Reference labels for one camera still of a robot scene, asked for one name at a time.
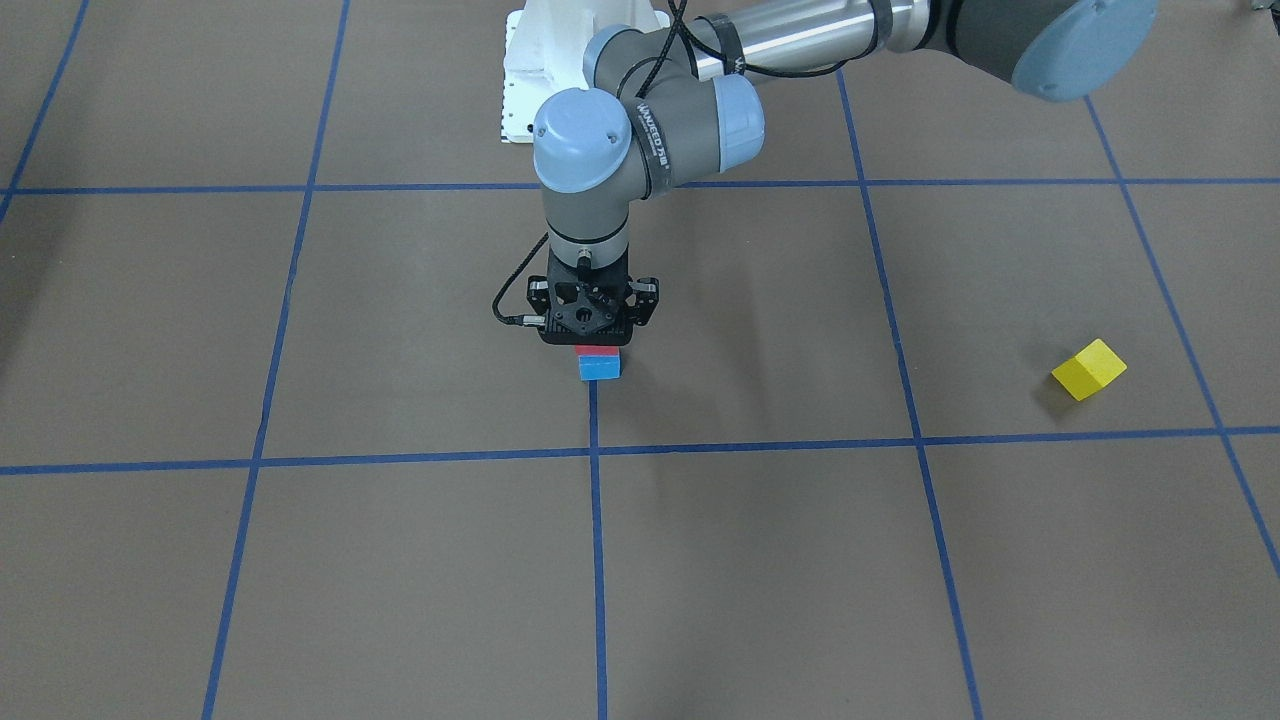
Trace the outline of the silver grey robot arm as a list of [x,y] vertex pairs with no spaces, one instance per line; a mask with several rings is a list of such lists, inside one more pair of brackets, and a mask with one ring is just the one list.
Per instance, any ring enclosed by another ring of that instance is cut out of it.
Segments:
[[1155,1],[767,1],[668,29],[599,29],[582,88],[553,94],[530,127],[547,220],[547,272],[530,313],[499,314],[561,346],[627,345],[660,299],[628,272],[634,202],[753,160],[765,142],[764,79],[812,79],[878,51],[943,53],[1048,102],[1084,97],[1123,69]]

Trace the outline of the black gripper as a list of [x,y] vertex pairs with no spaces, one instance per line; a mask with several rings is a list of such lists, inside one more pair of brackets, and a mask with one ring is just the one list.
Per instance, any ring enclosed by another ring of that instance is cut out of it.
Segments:
[[628,274],[627,254],[591,270],[552,256],[547,275],[527,278],[526,299],[532,314],[541,318],[538,336],[543,342],[623,347],[636,327],[649,323],[660,291],[657,278],[634,279]]

